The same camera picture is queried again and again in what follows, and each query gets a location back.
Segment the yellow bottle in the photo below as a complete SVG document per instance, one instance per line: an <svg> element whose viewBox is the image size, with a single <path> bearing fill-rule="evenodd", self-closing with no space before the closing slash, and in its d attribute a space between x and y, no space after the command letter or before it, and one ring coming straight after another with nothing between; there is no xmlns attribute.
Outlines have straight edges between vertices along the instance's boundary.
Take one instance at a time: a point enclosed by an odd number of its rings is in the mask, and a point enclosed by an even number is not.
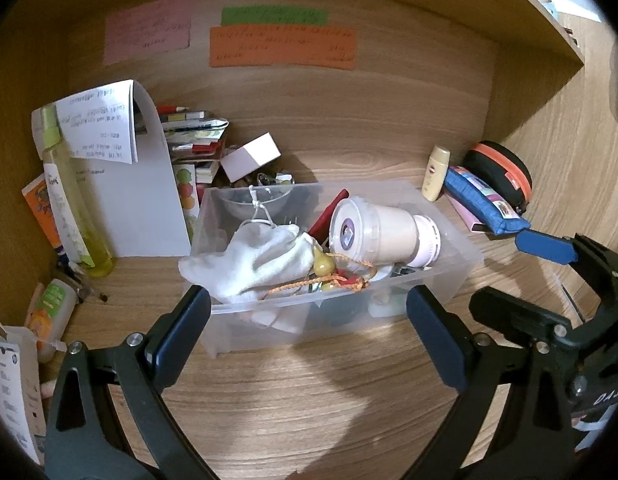
<svg viewBox="0 0 618 480"><path fill-rule="evenodd" d="M67 232L71 238L85 272L94 278L102 278L113 270L112 257L84 205L67 143L58 127L56 106L45 106L41 115L45 144L42 162L54 219L59 230Z"/></svg>

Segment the green label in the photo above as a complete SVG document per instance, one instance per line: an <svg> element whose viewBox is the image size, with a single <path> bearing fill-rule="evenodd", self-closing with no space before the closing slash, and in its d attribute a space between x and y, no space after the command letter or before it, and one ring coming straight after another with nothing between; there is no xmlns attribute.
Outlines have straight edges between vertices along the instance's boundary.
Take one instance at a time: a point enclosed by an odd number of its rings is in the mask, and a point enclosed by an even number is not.
<svg viewBox="0 0 618 480"><path fill-rule="evenodd" d="M55 283L51 283L45 289L45 292L42 293L38 307L39 309L46 310L49 317L55 317L64 299L65 289L61 286L57 286Z"/></svg>
<svg viewBox="0 0 618 480"><path fill-rule="evenodd" d="M327 11L281 5L254 5L223 9L221 25L246 25L248 23L326 25Z"/></svg>

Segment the clear plastic container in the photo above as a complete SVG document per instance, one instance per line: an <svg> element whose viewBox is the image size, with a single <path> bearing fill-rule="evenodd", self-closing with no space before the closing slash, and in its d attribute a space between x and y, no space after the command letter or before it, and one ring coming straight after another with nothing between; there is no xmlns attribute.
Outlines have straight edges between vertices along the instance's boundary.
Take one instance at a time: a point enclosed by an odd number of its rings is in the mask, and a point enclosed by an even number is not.
<svg viewBox="0 0 618 480"><path fill-rule="evenodd" d="M295 344L305 340L358 332L403 319L409 290L424 283L440 303L450 301L482 253L458 232L435 204L404 180L325 182L272 186L267 209L277 224L295 223L308 230L342 189L375 205L425 215L438 226L442 243L438 259L425 269L385 278L361 292L336 288L249 303L215 304L201 343L211 355ZM241 222L254 212L246 189L205 191L191 254L224 251ZM257 218L264 218L259 210ZM383 317L383 311L393 316Z"/></svg>

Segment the red pencil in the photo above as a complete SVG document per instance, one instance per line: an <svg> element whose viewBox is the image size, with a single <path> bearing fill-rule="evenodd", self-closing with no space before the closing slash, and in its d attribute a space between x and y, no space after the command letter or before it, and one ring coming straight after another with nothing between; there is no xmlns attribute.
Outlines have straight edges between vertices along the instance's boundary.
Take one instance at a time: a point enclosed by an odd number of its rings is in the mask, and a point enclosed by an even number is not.
<svg viewBox="0 0 618 480"><path fill-rule="evenodd" d="M158 112L158 115L169 115L186 112L189 108L184 106L157 106L155 110Z"/></svg>

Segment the bottle label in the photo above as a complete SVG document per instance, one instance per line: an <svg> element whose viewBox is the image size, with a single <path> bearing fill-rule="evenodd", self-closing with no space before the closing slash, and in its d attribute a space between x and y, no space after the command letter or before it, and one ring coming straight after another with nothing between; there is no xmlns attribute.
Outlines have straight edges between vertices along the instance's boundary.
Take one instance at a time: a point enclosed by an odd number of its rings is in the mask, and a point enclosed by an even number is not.
<svg viewBox="0 0 618 480"><path fill-rule="evenodd" d="M45 180L47 181L47 189L51 202L51 210L56 220L56 227L59 231L67 233L73 243L80 261L89 267L95 267L94 260L87 250L83 236L80 234L76 218L69 207L69 201L65 194L65 189L60 181L58 167L55 164L44 164Z"/></svg>
<svg viewBox="0 0 618 480"><path fill-rule="evenodd" d="M37 338L45 341L51 338L54 317L58 315L64 301L65 289L55 283L51 283L42 293L37 309L32 313L28 324L29 329ZM41 341L36 342L38 350L42 349L43 344Z"/></svg>

